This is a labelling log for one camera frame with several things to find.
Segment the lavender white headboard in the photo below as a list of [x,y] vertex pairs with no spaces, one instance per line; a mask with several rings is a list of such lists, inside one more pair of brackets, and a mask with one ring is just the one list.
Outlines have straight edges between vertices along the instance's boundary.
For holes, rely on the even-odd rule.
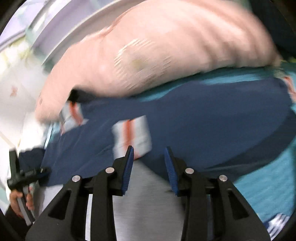
[[108,27],[138,1],[47,1],[26,30],[1,43],[4,49],[25,36],[45,68],[52,68],[72,44]]

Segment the navy grey sweatshirt orange stripes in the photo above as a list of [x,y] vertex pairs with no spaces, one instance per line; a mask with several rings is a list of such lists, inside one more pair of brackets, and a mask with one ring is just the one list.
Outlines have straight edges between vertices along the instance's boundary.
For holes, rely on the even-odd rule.
[[80,106],[85,123],[51,142],[43,166],[51,168],[46,190],[74,175],[96,175],[125,154],[124,121],[136,162],[127,196],[115,200],[119,240],[179,240],[182,212],[169,190],[164,152],[216,177],[231,179],[275,159],[295,138],[295,112],[286,84],[277,78],[228,84],[185,83],[165,96],[97,98]]

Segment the teal quilted bed cover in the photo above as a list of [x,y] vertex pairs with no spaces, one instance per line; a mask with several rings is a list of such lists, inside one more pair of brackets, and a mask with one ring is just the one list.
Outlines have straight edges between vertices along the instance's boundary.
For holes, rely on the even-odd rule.
[[[284,61],[278,69],[222,68],[197,74],[146,91],[138,98],[143,101],[158,99],[190,80],[217,84],[284,75],[295,80],[294,60]],[[239,178],[235,186],[263,220],[272,240],[295,240],[295,141],[292,141],[270,164]]]

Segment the white duvet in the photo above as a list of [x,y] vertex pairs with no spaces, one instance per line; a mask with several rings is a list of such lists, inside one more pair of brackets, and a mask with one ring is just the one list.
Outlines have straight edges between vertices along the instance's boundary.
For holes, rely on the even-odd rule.
[[1,209],[9,205],[9,151],[44,148],[51,126],[39,124],[34,115],[37,97],[46,79],[40,58],[20,38],[1,50]]

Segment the pink pillow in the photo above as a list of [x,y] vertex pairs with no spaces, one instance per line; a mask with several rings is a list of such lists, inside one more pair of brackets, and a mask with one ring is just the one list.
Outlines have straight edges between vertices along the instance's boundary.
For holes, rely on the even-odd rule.
[[55,121],[73,89],[139,94],[224,67],[278,66],[263,23],[232,1],[144,1],[70,46],[47,77],[36,119]]

